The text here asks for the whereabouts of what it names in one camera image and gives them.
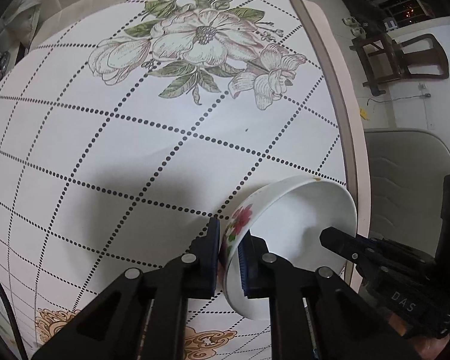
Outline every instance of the table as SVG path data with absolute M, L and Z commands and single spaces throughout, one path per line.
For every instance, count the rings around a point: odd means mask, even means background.
M 316 4 L 130 0 L 52 36 L 0 83 L 0 281 L 27 351 L 126 268 L 162 267 L 303 173 L 346 185 L 367 235 L 359 108 Z M 221 288 L 188 313 L 187 360 L 270 358 L 269 323 Z

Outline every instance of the printed flower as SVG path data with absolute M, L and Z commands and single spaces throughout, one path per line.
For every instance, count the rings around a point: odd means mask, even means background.
M 301 54 L 286 54 L 286 49 L 276 43 L 269 44 L 256 61 L 249 62 L 247 69 L 237 74 L 228 84 L 235 99 L 241 91 L 253 89 L 255 102 L 260 110 L 280 100 L 292 85 L 295 71 L 307 58 Z
M 245 208 L 240 207 L 233 213 L 232 219 L 234 219 L 234 221 L 230 223 L 229 228 L 227 228 L 226 230 L 226 234 L 228 234 L 229 241 L 233 241 L 235 237 L 238 234 L 240 234 L 240 231 L 242 231 L 243 227 L 245 227 L 247 223 L 250 221 L 250 218 L 252 216 L 251 207 L 252 205 L 249 204 Z
M 258 57 L 262 45 L 253 32 L 257 27 L 238 16 L 215 9 L 181 9 L 156 23 L 150 35 L 156 39 L 154 59 L 184 59 L 192 64 L 219 66 L 227 57 L 248 61 Z
M 149 50 L 148 39 L 134 40 L 126 36 L 105 39 L 90 54 L 88 66 L 105 84 L 115 85 L 145 61 Z

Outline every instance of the floor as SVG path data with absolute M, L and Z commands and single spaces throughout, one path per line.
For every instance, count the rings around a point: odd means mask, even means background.
M 309 0 L 317 3 L 324 11 L 329 21 L 331 30 L 335 36 L 337 44 L 342 50 L 343 57 L 348 66 L 350 76 L 352 78 L 355 89 L 356 99 L 359 106 L 366 111 L 367 119 L 362 119 L 364 128 L 393 128 L 395 125 L 395 117 L 391 103 L 378 104 L 369 100 L 376 101 L 390 100 L 389 92 L 380 97 L 372 97 L 370 89 L 362 85 L 366 81 L 365 72 L 363 71 L 359 57 L 356 52 L 351 51 L 349 46 L 352 45 L 351 39 L 354 38 L 350 32 L 350 28 L 344 25 L 342 18 L 350 16 L 347 7 L 342 0 Z

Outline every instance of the white bowl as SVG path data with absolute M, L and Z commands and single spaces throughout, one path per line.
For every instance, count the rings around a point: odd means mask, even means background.
M 223 235 L 220 262 L 228 303 L 245 318 L 270 319 L 268 299 L 243 295 L 237 249 L 248 229 L 267 242 L 271 253 L 298 268 L 328 266 L 339 274 L 345 259 L 325 249 L 319 236 L 330 226 L 355 236 L 356 222 L 350 193 L 333 181 L 298 175 L 260 188 L 234 212 Z

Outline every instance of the gray chair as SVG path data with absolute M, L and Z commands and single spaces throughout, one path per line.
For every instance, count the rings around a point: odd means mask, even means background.
M 443 178 L 450 152 L 423 130 L 366 130 L 371 183 L 370 231 L 435 255 Z

